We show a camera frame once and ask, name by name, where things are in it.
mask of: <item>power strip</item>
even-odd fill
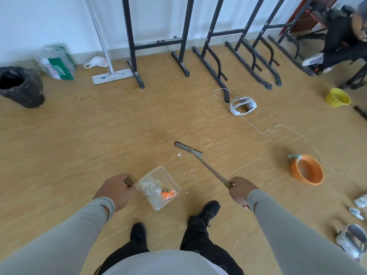
[[[354,203],[358,208],[364,208],[365,206],[367,206],[367,194],[364,194],[363,196],[355,199]]]

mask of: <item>baseboard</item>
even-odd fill
[[[271,36],[277,36],[281,29],[273,29],[268,30],[265,32],[265,36],[271,35]],[[247,33],[246,39],[253,40],[257,37],[259,32],[250,32]],[[218,45],[218,44],[224,44],[224,42],[237,42],[240,38],[240,34],[236,35],[229,35],[229,36],[217,36],[211,39],[210,45]],[[202,47],[205,44],[205,38],[195,39],[195,40],[188,40],[186,43],[186,49],[191,49],[192,46]],[[144,56],[144,55],[150,55],[155,53],[164,53],[164,52],[170,52],[174,50],[179,50],[180,45],[170,45],[170,46],[161,46],[161,47],[155,47],[150,49],[143,49],[143,50],[137,50],[136,56]],[[119,48],[119,49],[112,49],[109,50],[109,55],[111,57],[111,60],[117,60],[117,59],[124,59],[130,57],[129,48]],[[79,53],[79,54],[72,54],[71,57],[73,58],[74,62],[76,64],[85,64],[88,63],[93,57],[95,56],[102,56],[103,51],[95,51],[95,52],[87,52],[87,53]],[[1,66],[21,66],[25,67],[27,69],[37,69],[40,70],[36,60],[24,60],[24,61],[14,61],[10,63],[0,63]]]

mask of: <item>bucket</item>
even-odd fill
[[[351,98],[343,90],[334,87],[325,97],[325,101],[332,107],[340,107],[343,105],[349,105],[351,103]]]
[[[309,155],[302,155],[297,162],[297,158],[292,160],[291,166],[292,176],[301,182],[307,182],[312,185],[319,185],[324,179],[324,172],[321,165]]]

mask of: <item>black shoe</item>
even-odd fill
[[[136,241],[146,247],[146,229],[143,223],[135,223],[131,228],[130,241]]]
[[[221,205],[218,201],[207,202],[197,217],[204,221],[205,226],[210,227],[209,221],[212,220],[221,209]]]

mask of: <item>yellow bucket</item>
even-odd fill
[[[340,107],[343,105],[349,105],[351,103],[351,98],[343,90],[334,87],[325,97],[325,101],[332,107]]]

